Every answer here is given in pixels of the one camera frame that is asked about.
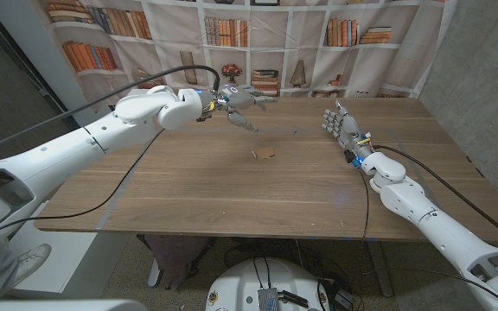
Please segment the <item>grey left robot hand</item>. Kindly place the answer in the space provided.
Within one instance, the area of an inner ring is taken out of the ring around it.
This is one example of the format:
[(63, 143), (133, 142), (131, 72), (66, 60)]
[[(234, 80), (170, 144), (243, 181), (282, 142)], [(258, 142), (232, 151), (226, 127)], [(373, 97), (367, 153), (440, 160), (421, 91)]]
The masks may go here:
[(215, 100), (211, 102), (211, 111), (224, 111), (230, 124), (249, 131), (255, 131), (253, 125), (241, 114), (241, 110), (246, 110), (257, 106), (265, 111), (267, 103), (276, 103), (274, 97), (264, 95), (260, 90), (252, 86), (236, 86), (232, 84), (222, 85)]

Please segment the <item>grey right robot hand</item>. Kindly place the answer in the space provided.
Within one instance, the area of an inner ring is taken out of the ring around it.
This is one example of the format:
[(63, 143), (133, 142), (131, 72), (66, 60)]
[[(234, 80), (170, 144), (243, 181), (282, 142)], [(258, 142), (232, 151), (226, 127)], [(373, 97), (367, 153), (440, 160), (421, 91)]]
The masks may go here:
[(322, 127), (337, 140), (348, 162), (361, 164), (374, 152), (371, 135), (360, 130), (340, 100), (335, 101), (335, 107), (335, 111), (326, 110), (322, 115)]

